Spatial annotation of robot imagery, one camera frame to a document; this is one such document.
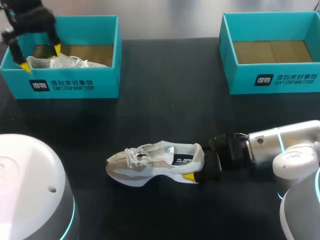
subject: black tabletop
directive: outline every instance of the black tabletop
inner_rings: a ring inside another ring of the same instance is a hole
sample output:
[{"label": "black tabletop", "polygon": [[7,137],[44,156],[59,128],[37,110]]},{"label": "black tabletop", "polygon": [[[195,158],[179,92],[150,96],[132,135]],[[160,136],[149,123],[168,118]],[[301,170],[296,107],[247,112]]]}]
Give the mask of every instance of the black tabletop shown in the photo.
[{"label": "black tabletop", "polygon": [[0,134],[35,137],[59,155],[80,240],[284,240],[272,181],[242,170],[221,182],[159,176],[132,188],[107,176],[105,160],[160,140],[202,143],[320,119],[319,100],[320,93],[230,96],[216,38],[124,40],[118,99],[15,100],[1,78]]}]

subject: robotic arm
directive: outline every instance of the robotic arm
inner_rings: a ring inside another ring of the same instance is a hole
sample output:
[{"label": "robotic arm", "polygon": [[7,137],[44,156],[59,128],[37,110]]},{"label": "robotic arm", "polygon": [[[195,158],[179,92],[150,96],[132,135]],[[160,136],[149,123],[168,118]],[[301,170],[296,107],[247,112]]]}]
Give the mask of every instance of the robotic arm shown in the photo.
[{"label": "robotic arm", "polygon": [[54,54],[59,56],[61,42],[55,27],[56,19],[41,0],[0,0],[0,4],[12,26],[1,33],[2,41],[9,47],[16,64],[26,72],[31,72],[17,40],[18,36],[28,33],[47,33]]},{"label": "robotic arm", "polygon": [[287,240],[320,239],[320,121],[307,121],[245,136],[217,136],[222,170],[250,166],[273,172],[282,199],[280,221]]}]

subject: white sneaker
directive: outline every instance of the white sneaker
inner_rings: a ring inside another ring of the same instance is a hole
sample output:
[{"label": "white sneaker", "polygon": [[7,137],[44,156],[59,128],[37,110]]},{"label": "white sneaker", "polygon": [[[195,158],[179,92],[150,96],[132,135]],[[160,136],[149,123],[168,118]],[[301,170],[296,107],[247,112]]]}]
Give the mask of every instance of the white sneaker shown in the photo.
[{"label": "white sneaker", "polygon": [[63,69],[63,68],[106,68],[108,66],[91,62],[88,60],[81,60],[76,56],[67,56],[60,53],[60,56],[53,56],[48,59],[35,58],[28,56],[26,58],[31,69]]},{"label": "white sneaker", "polygon": [[158,175],[194,184],[188,175],[201,171],[204,163],[205,154],[198,143],[160,141],[113,155],[107,159],[105,170],[114,180],[132,187],[141,187]]}]

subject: blue led light ring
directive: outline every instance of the blue led light ring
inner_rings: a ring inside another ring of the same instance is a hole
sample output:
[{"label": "blue led light ring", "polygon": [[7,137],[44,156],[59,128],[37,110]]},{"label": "blue led light ring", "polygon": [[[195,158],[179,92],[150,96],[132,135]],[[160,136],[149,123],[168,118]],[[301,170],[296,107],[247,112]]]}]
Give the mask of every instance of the blue led light ring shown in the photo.
[{"label": "blue led light ring", "polygon": [[75,202],[75,198],[73,198],[73,211],[72,211],[72,217],[69,223],[69,226],[67,227],[67,229],[65,230],[64,234],[62,235],[62,237],[60,238],[60,240],[63,240],[65,238],[65,236],[67,235],[67,233],[69,232],[69,229],[71,228],[72,222],[74,220],[74,216],[75,216],[75,210],[76,210],[76,202]]},{"label": "blue led light ring", "polygon": [[316,172],[314,185],[315,185],[316,196],[318,197],[318,201],[319,201],[319,204],[320,204],[319,173],[320,173],[320,168]]}]

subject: teal shoebox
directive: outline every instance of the teal shoebox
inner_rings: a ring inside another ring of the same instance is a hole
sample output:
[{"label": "teal shoebox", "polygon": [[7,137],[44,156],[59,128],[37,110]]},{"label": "teal shoebox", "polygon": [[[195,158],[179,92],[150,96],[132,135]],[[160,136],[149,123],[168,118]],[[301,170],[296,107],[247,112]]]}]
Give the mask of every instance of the teal shoebox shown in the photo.
[{"label": "teal shoebox", "polygon": [[320,92],[317,12],[225,13],[219,49],[232,95]]},{"label": "teal shoebox", "polygon": [[[118,16],[58,16],[57,33],[69,56],[105,64],[102,68],[33,69],[25,72],[6,51],[0,70],[16,99],[86,99],[119,96],[122,38]],[[18,38],[25,56],[48,44],[46,34]]]}]

